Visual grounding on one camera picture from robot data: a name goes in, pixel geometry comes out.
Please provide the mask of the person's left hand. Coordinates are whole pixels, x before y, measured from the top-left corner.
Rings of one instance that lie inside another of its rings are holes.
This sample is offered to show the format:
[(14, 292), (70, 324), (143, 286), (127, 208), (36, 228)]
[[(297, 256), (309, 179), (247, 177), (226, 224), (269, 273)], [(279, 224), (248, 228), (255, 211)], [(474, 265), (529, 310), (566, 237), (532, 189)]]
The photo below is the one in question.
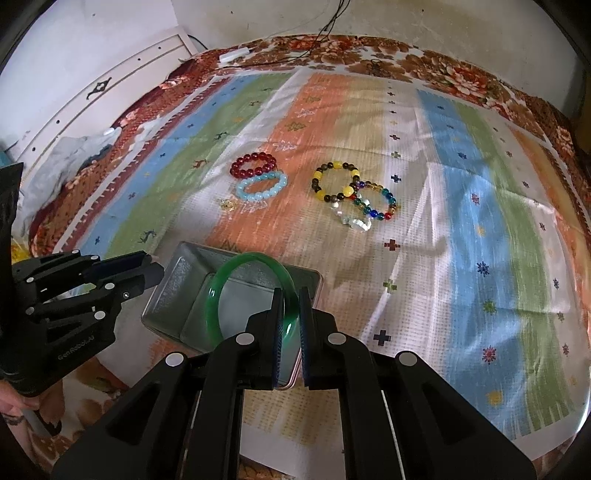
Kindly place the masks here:
[(25, 410), (36, 411), (40, 408), (39, 397), (24, 397), (19, 394), (6, 380), (0, 381), (1, 415), (9, 426), (23, 422)]

